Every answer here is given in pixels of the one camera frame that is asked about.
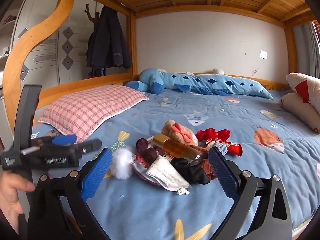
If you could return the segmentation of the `person's left hand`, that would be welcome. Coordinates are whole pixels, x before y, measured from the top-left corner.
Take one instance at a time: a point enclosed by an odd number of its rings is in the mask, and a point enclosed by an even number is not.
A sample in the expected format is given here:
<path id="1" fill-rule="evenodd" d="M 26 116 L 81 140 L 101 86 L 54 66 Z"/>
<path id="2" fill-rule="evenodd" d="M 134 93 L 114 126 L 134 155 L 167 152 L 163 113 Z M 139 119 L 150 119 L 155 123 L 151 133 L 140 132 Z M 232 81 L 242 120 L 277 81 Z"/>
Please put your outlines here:
<path id="1" fill-rule="evenodd" d="M 18 233 L 18 217 L 23 214 L 17 190 L 33 192 L 35 185 L 18 174 L 3 172 L 1 175 L 1 211 L 16 233 Z"/>

